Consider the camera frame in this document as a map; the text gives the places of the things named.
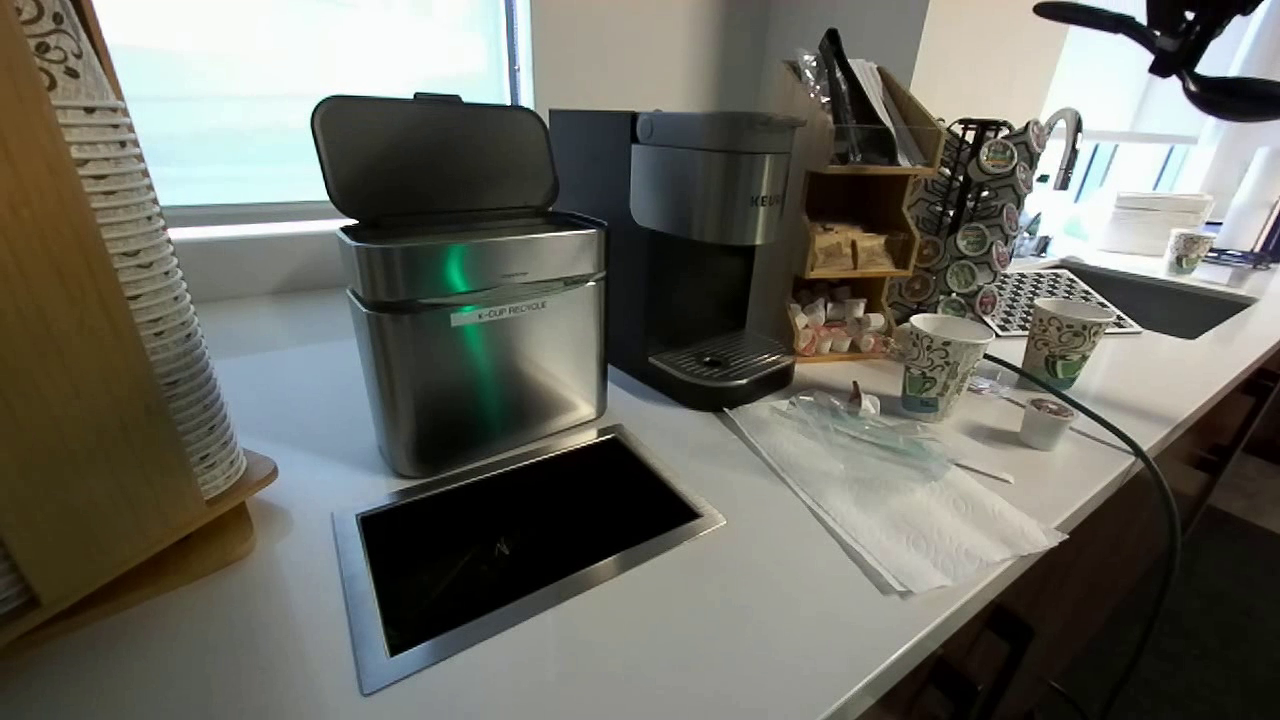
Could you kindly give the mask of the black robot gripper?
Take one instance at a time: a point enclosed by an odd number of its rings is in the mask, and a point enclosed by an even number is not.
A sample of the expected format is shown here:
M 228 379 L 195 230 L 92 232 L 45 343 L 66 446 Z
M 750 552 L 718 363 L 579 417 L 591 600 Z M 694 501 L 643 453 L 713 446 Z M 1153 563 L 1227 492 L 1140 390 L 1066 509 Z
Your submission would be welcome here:
M 1153 71 L 1178 76 L 1198 63 L 1208 46 L 1261 0 L 1146 0 Z

